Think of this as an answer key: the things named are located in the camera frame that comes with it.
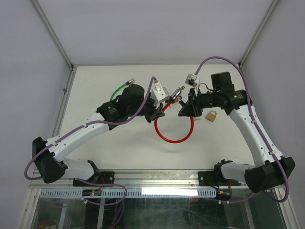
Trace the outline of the red cable lock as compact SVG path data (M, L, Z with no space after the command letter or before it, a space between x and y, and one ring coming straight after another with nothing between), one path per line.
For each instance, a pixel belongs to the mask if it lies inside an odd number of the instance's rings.
M163 111L166 116L153 122L152 136L156 142L163 142L168 145L185 145L192 140L194 119L178 116L181 105L173 103L177 97L181 97L183 100L182 93L172 95L164 105Z

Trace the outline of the large brass padlock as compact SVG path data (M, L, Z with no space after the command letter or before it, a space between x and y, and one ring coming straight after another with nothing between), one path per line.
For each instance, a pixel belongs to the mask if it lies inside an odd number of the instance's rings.
M207 113L205 119L210 122L214 122L216 117L217 117L217 112L215 110L211 110L210 112Z

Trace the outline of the green cable lock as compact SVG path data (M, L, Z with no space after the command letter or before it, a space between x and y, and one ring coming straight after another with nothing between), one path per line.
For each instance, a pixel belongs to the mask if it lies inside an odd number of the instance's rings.
M119 86L119 87L112 93L112 95L111 95L111 97L110 97L110 100L113 100L113 99L116 97L116 95L117 95L117 93L118 93L119 91L121 91L122 89L126 88L126 87L129 86L130 84L133 84L134 82L135 82L135 80L132 78L132 79L130 79L129 81L127 81L126 83L124 83L124 84L122 84L121 86Z

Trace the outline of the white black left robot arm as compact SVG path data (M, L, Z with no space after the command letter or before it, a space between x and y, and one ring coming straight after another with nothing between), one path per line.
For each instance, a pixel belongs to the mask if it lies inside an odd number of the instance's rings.
M163 117L162 103L168 100L168 96L160 83L154 83L147 95L141 86L131 84L121 95L98 107L78 127L48 140L41 137L34 139L32 158L42 180L49 184L60 178L80 178L89 185L96 185L100 180L97 166L90 160L68 159L67 155L90 139L126 123L129 118L143 116L151 123Z

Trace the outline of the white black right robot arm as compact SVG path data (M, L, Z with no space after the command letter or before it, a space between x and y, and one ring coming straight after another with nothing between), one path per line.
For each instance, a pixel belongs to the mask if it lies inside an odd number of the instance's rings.
M219 185L230 179L245 183L254 193L282 185L295 168L292 157L284 157L262 127L255 108L247 100L246 91L235 90L229 72L211 76L213 89L199 90L200 79L189 74L185 83L191 86L187 102L182 104L179 116L200 117L204 109L219 107L232 119L244 137L252 154L254 165L222 160L214 168L213 180Z

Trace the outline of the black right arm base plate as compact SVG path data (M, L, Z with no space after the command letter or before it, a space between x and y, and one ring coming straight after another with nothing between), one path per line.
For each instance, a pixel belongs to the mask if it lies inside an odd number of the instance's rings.
M219 186L221 184L220 179L214 171L199 171L198 172L199 186Z

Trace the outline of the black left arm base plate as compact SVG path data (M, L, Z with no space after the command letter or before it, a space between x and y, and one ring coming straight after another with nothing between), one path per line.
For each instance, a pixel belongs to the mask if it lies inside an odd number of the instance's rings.
M100 171L99 173L94 174L91 178L87 180L82 179L74 179L72 185L74 187L84 187L84 186L92 186L89 183L97 184L100 186L101 184L113 184L114 183L114 175L113 171Z

